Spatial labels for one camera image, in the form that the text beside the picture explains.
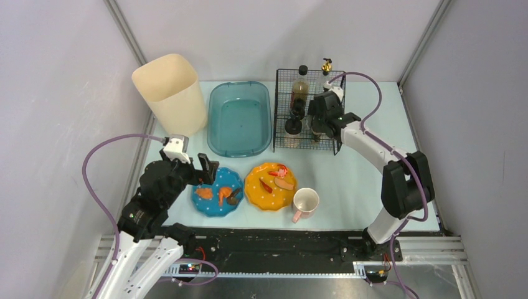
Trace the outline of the orange polka dot plate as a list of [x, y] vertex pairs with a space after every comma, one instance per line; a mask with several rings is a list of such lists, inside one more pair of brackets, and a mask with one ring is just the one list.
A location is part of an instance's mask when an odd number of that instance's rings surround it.
[[[275, 176], [268, 174], [271, 170], [277, 170], [277, 164], [281, 163], [263, 163], [255, 166], [245, 178], [244, 194], [248, 202], [262, 211], [278, 211], [289, 206], [298, 189], [298, 183], [293, 171], [288, 168], [288, 174], [285, 178], [289, 183], [293, 183], [295, 188], [287, 191], [277, 187], [274, 183]], [[272, 189], [273, 193], [268, 194], [260, 186], [259, 179], [263, 179]]]

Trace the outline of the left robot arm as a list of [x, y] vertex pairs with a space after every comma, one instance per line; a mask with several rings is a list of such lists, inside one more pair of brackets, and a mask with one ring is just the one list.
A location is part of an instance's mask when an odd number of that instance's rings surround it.
[[139, 188], [116, 223], [118, 234], [86, 298], [144, 298], [176, 260], [196, 246], [196, 235], [182, 224], [170, 226], [157, 249], [140, 267], [139, 259], [168, 219], [168, 210], [187, 186], [212, 184], [219, 162], [200, 153], [201, 169], [186, 154], [162, 155], [145, 167]]

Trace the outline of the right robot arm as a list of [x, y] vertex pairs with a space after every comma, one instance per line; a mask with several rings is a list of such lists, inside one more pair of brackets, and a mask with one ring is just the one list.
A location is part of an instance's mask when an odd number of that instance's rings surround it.
[[308, 115], [315, 132], [335, 139], [372, 164], [382, 175], [382, 209], [365, 230], [365, 242], [384, 244], [410, 220], [425, 222], [428, 203], [435, 197], [427, 157], [420, 151], [403, 154], [365, 126], [365, 121], [342, 107], [344, 92], [332, 88], [310, 101]]

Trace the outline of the cream plastic waste bin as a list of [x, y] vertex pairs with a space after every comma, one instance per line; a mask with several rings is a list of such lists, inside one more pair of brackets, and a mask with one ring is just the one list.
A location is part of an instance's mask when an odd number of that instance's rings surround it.
[[207, 123], [199, 76], [180, 54], [167, 54], [137, 68], [132, 82], [170, 135], [190, 137]]

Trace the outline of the teal transparent plastic tub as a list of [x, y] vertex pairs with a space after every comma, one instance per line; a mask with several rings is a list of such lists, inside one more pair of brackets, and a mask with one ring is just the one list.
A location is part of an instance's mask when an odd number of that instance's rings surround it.
[[260, 82], [216, 86], [210, 93], [208, 117], [207, 144], [219, 156], [256, 156], [271, 143], [270, 94]]

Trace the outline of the pink ceramic mug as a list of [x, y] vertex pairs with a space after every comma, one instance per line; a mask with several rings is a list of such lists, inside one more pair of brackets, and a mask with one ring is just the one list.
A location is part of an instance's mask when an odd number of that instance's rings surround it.
[[292, 222], [296, 224], [301, 219], [311, 217], [319, 203], [319, 195], [314, 189], [305, 187], [297, 190], [292, 201]]

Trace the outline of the small pepper shaker black lid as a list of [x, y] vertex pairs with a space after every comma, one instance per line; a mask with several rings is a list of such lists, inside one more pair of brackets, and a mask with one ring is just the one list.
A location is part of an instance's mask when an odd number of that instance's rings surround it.
[[322, 135], [321, 126], [318, 123], [312, 123], [310, 130], [312, 142], [319, 143]]

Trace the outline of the blue polka dot plate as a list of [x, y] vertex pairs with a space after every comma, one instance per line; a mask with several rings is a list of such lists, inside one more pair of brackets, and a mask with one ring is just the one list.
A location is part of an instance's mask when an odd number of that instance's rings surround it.
[[[231, 206], [227, 203], [222, 207], [219, 206], [219, 189], [223, 186], [231, 187], [232, 191], [239, 187], [242, 189], [237, 196], [239, 202], [236, 206]], [[200, 200], [199, 197], [194, 194], [194, 191], [197, 188], [211, 188], [214, 194], [213, 198], [211, 200]], [[207, 217], [224, 217], [238, 208], [244, 199], [243, 192], [243, 181], [239, 174], [230, 168], [221, 167], [217, 170], [213, 185], [201, 184], [192, 187], [191, 201], [193, 202], [194, 207]]]

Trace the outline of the clear glass bottle gold stopper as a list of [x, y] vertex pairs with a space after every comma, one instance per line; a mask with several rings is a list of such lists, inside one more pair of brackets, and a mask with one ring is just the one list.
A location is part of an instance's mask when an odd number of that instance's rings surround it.
[[315, 93], [324, 92], [324, 84], [329, 80], [329, 73], [332, 70], [332, 59], [323, 58], [324, 63], [321, 67], [321, 73], [319, 74], [318, 81], [316, 84]]

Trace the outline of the black wire rack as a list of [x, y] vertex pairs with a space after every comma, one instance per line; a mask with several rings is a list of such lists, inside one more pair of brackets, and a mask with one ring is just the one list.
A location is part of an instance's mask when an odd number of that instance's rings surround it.
[[274, 107], [274, 128], [272, 147], [275, 152], [278, 148], [321, 150], [331, 151], [337, 155], [341, 149], [341, 144], [326, 135], [315, 136], [311, 131], [308, 120], [308, 105], [317, 91], [322, 91], [322, 70], [308, 70], [305, 82], [308, 84], [308, 97], [305, 104], [305, 117], [301, 120], [302, 130], [297, 135], [289, 135], [286, 128], [286, 121], [291, 117], [291, 93], [296, 79], [299, 77], [297, 69], [277, 69], [275, 86], [275, 107]]

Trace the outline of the dark sauce bottle red label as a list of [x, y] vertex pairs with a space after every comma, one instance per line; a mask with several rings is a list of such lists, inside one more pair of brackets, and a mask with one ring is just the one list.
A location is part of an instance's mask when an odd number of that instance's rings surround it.
[[307, 74], [308, 74], [308, 67], [306, 65], [300, 65], [298, 68], [298, 77], [293, 82], [293, 86], [291, 90], [290, 108], [295, 98], [302, 98], [305, 102], [307, 102], [308, 93], [309, 93], [309, 83], [307, 79]]

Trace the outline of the white granule shaker black lid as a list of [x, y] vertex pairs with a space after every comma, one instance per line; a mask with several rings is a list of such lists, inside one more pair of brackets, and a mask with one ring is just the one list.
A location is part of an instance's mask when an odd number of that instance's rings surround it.
[[298, 118], [289, 118], [285, 122], [285, 146], [297, 148], [301, 142], [302, 121]]

